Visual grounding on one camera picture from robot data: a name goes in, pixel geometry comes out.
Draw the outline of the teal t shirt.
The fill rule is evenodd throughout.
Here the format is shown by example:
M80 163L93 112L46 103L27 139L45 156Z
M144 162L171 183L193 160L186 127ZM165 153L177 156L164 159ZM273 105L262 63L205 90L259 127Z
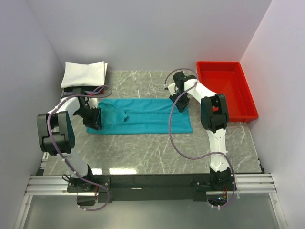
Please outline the teal t shirt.
M87 128L99 135L167 134L173 102L170 99L104 99L101 108L102 130Z

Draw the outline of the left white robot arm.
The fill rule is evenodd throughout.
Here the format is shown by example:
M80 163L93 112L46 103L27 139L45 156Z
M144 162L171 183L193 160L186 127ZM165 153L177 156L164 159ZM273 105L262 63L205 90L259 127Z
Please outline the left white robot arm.
M78 186L85 192L94 189L95 179L89 165L74 152L76 139L71 118L79 116L85 127L102 130L101 109L98 107L102 94L102 86L92 92L73 88L51 111L37 116L41 150L62 160L71 171L72 178L79 179Z

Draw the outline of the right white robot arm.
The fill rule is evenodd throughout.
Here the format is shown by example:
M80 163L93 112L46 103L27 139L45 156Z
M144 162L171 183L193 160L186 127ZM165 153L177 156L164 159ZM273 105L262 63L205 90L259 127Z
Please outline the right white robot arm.
M227 157L225 142L226 129L229 122L226 97L224 94L218 94L208 89L194 75L186 76L182 71L175 71L173 74L174 82L166 86L171 94L170 100L173 102L168 121L170 141L174 149L184 158L199 160L210 156L210 173L214 176L209 178L209 185L214 190L220 190L226 184L224 176L230 176L231 172L233 172L233 166ZM188 95L200 104L201 125L208 134L210 153L203 156L186 156L173 143L171 132L172 115L175 108L180 113L184 111L190 101Z

